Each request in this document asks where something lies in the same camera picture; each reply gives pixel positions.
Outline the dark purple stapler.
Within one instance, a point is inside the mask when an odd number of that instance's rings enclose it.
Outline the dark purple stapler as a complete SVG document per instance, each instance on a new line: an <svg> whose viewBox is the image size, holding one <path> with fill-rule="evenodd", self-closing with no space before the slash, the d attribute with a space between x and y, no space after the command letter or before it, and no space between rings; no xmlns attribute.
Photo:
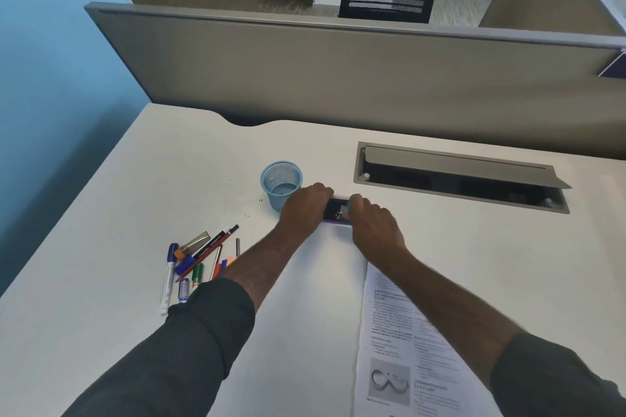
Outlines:
<svg viewBox="0 0 626 417"><path fill-rule="evenodd" d="M350 227L351 223L347 215L349 214L348 197L331 197L324 209L322 221L334 225Z"/></svg>

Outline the dark blue partition end cap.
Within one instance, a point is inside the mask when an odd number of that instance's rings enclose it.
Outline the dark blue partition end cap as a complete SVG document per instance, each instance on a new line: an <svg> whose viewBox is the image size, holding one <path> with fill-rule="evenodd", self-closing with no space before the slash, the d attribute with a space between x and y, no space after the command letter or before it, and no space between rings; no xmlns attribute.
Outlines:
<svg viewBox="0 0 626 417"><path fill-rule="evenodd" d="M626 80L626 49L622 49L597 77Z"/></svg>

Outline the person's left hand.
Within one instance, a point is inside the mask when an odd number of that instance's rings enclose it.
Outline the person's left hand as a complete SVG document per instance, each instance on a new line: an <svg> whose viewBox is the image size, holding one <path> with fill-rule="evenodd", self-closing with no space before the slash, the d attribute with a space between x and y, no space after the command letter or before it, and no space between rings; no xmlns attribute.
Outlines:
<svg viewBox="0 0 626 417"><path fill-rule="evenodd" d="M324 209L304 207L304 188L297 190L287 199L278 220L277 229L293 240L307 239L323 218Z"/></svg>

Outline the person's left forearm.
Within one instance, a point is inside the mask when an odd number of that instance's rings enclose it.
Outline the person's left forearm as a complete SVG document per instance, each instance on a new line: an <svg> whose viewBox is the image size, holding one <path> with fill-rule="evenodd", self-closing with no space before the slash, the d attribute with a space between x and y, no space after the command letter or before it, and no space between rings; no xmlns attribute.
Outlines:
<svg viewBox="0 0 626 417"><path fill-rule="evenodd" d="M262 302L243 282L220 276L172 306L61 417L207 417Z"/></svg>

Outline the long grey desk partition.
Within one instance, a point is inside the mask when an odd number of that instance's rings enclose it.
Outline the long grey desk partition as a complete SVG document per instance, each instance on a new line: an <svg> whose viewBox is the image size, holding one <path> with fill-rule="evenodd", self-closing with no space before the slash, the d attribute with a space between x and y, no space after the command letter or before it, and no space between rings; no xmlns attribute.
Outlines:
<svg viewBox="0 0 626 417"><path fill-rule="evenodd" d="M155 104L626 160L626 37L88 3Z"/></svg>

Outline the person's right hand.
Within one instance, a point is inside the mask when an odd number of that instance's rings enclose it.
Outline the person's right hand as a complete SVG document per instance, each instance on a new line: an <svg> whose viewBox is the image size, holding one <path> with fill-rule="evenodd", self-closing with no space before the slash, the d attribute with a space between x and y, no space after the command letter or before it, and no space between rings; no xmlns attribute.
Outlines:
<svg viewBox="0 0 626 417"><path fill-rule="evenodd" d="M355 246L370 263L379 264L408 251L403 234L387 208L374 204L371 219L352 223L351 227Z"/></svg>

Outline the red and black pencil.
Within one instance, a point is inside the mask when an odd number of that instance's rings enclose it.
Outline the red and black pencil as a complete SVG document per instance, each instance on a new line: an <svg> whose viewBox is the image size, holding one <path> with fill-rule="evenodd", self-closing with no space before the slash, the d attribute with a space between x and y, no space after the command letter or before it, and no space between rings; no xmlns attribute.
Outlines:
<svg viewBox="0 0 626 417"><path fill-rule="evenodd" d="M239 229L239 224L235 224L231 229L229 229L226 232L222 231L213 239L211 239L206 245L201 247L199 251L193 255L195 258L195 264L202 262L209 254L211 254L219 245L223 244L223 242L226 241L238 229ZM177 276L176 282L179 282L180 280L184 278Z"/></svg>

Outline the blue mesh pen cup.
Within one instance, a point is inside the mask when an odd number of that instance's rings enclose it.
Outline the blue mesh pen cup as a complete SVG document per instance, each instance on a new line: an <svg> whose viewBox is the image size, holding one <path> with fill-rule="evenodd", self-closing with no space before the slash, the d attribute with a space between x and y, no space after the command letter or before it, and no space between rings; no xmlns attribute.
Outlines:
<svg viewBox="0 0 626 417"><path fill-rule="evenodd" d="M302 186L303 174L293 162L279 160L262 170L260 183L271 208L280 213L287 199Z"/></svg>

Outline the silver and orange highlighter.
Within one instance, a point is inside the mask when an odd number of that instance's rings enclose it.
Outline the silver and orange highlighter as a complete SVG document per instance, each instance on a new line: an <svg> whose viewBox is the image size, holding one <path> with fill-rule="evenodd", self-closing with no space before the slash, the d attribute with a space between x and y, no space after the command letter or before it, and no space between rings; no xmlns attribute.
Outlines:
<svg viewBox="0 0 626 417"><path fill-rule="evenodd" d="M178 247L174 252L176 260L180 262L187 256L195 254L199 248L206 244L210 239L210 234L205 231L183 246Z"/></svg>

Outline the person's right forearm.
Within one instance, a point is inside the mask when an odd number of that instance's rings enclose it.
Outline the person's right forearm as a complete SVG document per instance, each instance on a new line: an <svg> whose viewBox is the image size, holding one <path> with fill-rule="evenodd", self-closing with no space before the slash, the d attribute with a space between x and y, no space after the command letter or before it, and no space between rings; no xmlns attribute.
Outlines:
<svg viewBox="0 0 626 417"><path fill-rule="evenodd" d="M359 247L492 394L503 417L626 417L626 398L573 350L524 331L404 247Z"/></svg>

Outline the printed paper sheet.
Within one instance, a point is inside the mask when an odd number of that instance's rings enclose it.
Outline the printed paper sheet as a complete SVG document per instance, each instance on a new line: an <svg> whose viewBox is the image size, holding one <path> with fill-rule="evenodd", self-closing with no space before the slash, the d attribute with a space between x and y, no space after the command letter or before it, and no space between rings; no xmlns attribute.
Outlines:
<svg viewBox="0 0 626 417"><path fill-rule="evenodd" d="M503 417L423 313L367 265L354 417Z"/></svg>

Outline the white marker with blue label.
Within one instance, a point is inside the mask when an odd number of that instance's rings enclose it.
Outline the white marker with blue label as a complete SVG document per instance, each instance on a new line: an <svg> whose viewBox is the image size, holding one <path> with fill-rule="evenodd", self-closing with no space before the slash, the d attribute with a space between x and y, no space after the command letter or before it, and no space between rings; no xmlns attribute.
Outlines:
<svg viewBox="0 0 626 417"><path fill-rule="evenodd" d="M165 299L163 300L164 313L167 313L172 304L186 303L190 296L190 282L188 278L184 278L177 283L174 280L166 281L164 284Z"/></svg>

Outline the white marker with blue cap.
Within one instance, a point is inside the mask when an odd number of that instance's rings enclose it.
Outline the white marker with blue cap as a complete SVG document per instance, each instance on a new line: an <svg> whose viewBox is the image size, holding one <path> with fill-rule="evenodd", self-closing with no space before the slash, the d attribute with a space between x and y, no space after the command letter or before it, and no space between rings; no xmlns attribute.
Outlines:
<svg viewBox="0 0 626 417"><path fill-rule="evenodd" d="M165 279L163 281L163 287L162 287L161 299L160 299L160 307L159 307L160 316L166 316L168 313L168 308L170 305L171 287L173 285L175 267L178 261L175 256L175 252L176 250L178 250L178 248L179 248L179 245L175 242L171 243L168 248L166 274L165 274Z"/></svg>

